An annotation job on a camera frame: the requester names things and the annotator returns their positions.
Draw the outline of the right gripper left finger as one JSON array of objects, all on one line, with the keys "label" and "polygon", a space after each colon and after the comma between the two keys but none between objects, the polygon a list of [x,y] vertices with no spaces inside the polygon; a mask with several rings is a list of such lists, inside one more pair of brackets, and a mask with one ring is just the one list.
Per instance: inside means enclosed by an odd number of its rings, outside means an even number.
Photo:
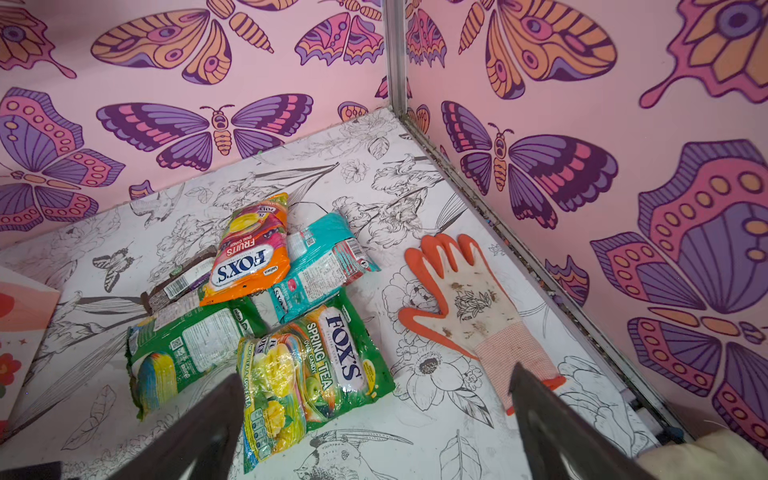
[{"label": "right gripper left finger", "polygon": [[231,374],[113,479],[226,479],[244,420],[240,377]]}]

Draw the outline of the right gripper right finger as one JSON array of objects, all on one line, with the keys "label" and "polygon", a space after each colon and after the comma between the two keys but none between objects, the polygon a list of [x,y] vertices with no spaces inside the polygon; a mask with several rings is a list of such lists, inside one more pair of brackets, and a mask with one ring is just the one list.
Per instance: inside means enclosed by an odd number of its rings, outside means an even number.
[{"label": "right gripper right finger", "polygon": [[512,396],[532,478],[650,479],[520,363],[514,366]]}]

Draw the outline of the green Fox's spring tea bag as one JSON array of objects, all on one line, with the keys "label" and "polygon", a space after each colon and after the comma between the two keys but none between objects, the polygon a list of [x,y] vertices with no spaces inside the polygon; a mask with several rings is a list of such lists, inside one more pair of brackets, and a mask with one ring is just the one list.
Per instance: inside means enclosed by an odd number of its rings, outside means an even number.
[{"label": "green Fox's spring tea bag", "polygon": [[237,348],[244,389],[243,469],[392,393],[395,381],[346,290]]}]

